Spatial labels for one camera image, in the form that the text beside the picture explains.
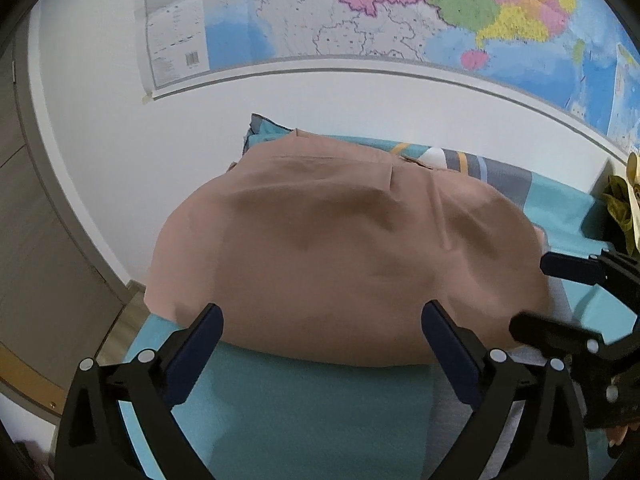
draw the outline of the blue blanket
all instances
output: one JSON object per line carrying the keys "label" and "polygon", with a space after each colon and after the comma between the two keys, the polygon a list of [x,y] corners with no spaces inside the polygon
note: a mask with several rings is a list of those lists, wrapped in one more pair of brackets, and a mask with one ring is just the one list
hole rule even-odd
{"label": "blue blanket", "polygon": [[[288,132],[254,116],[244,148]],[[337,138],[418,159],[428,150]],[[587,256],[607,247],[601,241],[606,208],[593,197],[508,164],[442,152],[448,168],[486,181],[516,203],[545,230],[553,250]],[[560,280],[556,285],[556,303],[566,305],[568,315],[583,326],[602,332],[606,341],[631,331],[636,316],[599,287]],[[126,359],[159,348],[179,328],[150,316]],[[468,417],[466,406],[447,388],[437,365],[343,367],[220,343],[189,399],[173,413],[218,480],[420,480],[428,478]],[[131,406],[123,403],[122,412],[146,474],[163,479]],[[588,442],[591,478],[601,479],[612,465],[604,432],[589,432]],[[492,467],[499,463],[490,463],[487,478],[496,472]]]}

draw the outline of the pillow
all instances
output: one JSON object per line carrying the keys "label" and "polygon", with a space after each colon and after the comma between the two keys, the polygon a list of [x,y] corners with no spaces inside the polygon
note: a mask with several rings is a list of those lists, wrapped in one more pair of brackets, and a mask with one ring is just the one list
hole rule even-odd
{"label": "pillow", "polygon": [[183,326],[216,303],[223,340],[254,351],[428,364],[433,299],[487,347],[514,348],[511,317],[550,311],[541,254],[524,213],[481,180],[294,130],[172,213],[146,301]]}

